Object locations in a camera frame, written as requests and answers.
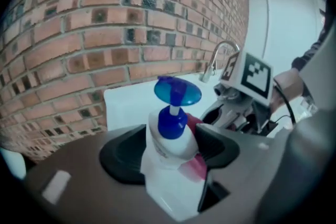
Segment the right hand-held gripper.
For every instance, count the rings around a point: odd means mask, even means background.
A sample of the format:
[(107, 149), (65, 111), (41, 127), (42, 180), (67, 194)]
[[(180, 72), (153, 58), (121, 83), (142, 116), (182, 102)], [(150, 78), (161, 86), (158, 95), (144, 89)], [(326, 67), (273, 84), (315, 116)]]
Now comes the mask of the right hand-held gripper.
[(270, 120), (272, 67), (240, 51), (229, 57), (214, 87), (217, 100), (201, 116), (205, 124), (261, 134)]

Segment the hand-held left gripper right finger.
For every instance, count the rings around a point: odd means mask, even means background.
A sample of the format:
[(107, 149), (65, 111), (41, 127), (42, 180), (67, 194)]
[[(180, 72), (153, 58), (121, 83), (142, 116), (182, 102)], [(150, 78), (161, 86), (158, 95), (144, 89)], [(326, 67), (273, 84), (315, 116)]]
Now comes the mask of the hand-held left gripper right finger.
[(225, 168), (232, 163), (240, 153), (238, 144), (224, 136), (220, 131), (213, 131), (212, 125), (196, 125), (195, 139), (198, 150), (208, 168)]

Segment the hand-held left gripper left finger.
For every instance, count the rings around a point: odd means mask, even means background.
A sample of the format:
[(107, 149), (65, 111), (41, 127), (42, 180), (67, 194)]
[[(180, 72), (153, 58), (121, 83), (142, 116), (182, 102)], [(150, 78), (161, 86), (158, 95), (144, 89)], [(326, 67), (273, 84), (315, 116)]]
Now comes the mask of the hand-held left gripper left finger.
[(146, 125), (142, 124), (111, 139), (100, 150), (103, 169), (116, 181), (126, 185), (144, 185), (140, 172), (146, 148)]

